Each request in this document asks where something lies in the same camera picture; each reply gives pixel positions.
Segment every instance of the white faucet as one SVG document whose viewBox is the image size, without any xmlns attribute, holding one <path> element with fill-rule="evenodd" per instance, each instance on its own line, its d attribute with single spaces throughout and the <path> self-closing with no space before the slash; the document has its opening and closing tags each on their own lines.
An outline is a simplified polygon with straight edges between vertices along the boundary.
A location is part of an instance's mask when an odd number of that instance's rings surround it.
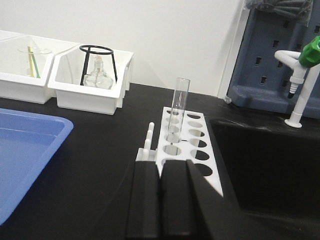
<svg viewBox="0 0 320 240">
<path fill-rule="evenodd" d="M 317 64 L 310 68 L 310 71 L 304 81 L 304 77 L 308 68 L 300 64 L 298 60 L 300 55 L 300 52 L 286 50 L 279 50 L 274 54 L 277 60 L 284 63 L 293 70 L 293 74 L 290 78 L 291 86 L 288 98 L 292 98 L 298 88 L 298 85 L 304 83 L 290 118 L 284 120 L 287 125 L 294 128 L 302 127 L 300 119 L 305 110 L 310 94 L 315 86 L 317 78 L 320 74 L 320 64 Z"/>
</svg>

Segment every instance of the black countertop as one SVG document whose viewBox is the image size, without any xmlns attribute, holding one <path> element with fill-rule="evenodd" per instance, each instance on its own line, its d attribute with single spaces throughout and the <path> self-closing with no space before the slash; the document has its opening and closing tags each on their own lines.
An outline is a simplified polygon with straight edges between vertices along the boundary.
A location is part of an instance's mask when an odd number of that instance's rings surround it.
<svg viewBox="0 0 320 240">
<path fill-rule="evenodd" d="M 73 122 L 74 129 L 0 226 L 0 239 L 81 240 L 106 237 L 106 230 L 110 236 L 105 239 L 123 239 L 124 229 L 118 223 L 125 219 L 118 213 L 121 199 L 128 198 L 138 148 L 144 144 L 149 122 L 154 122 L 151 149 L 156 149 L 162 110 L 171 106 L 172 97 L 173 90 L 131 84 L 123 108 L 114 115 L 59 108 L 55 98 L 46 104 L 1 98 L 0 108 L 63 117 Z M 190 93 L 186 109 L 207 119 L 243 121 L 254 127 L 272 121 L 270 128 L 291 134 L 319 134 L 318 120 L 303 118 L 303 128 L 293 129 L 283 124 L 285 115 L 260 114 L 208 95 Z"/>
</svg>

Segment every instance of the white plastic bin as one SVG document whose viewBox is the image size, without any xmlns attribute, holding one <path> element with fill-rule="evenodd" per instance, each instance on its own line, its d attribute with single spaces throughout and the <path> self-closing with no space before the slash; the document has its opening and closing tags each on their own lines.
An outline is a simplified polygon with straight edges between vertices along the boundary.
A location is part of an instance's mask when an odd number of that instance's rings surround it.
<svg viewBox="0 0 320 240">
<path fill-rule="evenodd" d="M 80 85 L 86 53 L 82 44 L 56 56 L 48 87 L 55 89 L 61 108 L 113 115 L 122 108 L 126 90 L 129 90 L 133 66 L 133 52 L 113 50 L 117 82 L 111 89 Z M 87 73 L 94 69 L 94 54 L 90 54 Z M 100 55 L 106 73 L 114 78 L 111 55 Z"/>
<path fill-rule="evenodd" d="M 5 39 L 15 38 L 22 35 L 23 35 L 22 33 L 18 33 L 18 32 L 0 30 L 0 41 Z"/>
<path fill-rule="evenodd" d="M 55 96 L 54 90 L 47 87 L 55 55 L 77 44 L 32 35 L 0 41 L 0 97 L 44 104 Z M 29 76 L 28 71 L 23 70 L 22 60 L 29 56 L 28 47 L 51 51 L 34 54 L 40 78 Z"/>
</svg>

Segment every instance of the blue plastic tray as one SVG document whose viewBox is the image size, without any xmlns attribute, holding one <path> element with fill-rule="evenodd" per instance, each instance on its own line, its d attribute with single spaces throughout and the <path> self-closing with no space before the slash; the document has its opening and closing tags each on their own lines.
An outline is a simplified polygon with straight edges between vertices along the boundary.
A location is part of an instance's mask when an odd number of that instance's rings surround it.
<svg viewBox="0 0 320 240">
<path fill-rule="evenodd" d="M 0 225 L 73 127 L 62 117 L 0 108 Z"/>
</svg>

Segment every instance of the test tube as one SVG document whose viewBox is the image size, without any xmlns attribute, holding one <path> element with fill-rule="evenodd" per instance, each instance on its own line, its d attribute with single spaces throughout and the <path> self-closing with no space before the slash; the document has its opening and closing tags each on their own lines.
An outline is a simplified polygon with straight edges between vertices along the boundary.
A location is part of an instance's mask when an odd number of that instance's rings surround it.
<svg viewBox="0 0 320 240">
<path fill-rule="evenodd" d="M 172 107 L 168 123 L 166 140 L 170 143 L 179 143 L 182 123 L 184 120 L 190 80 L 178 77 L 172 99 Z"/>
</svg>

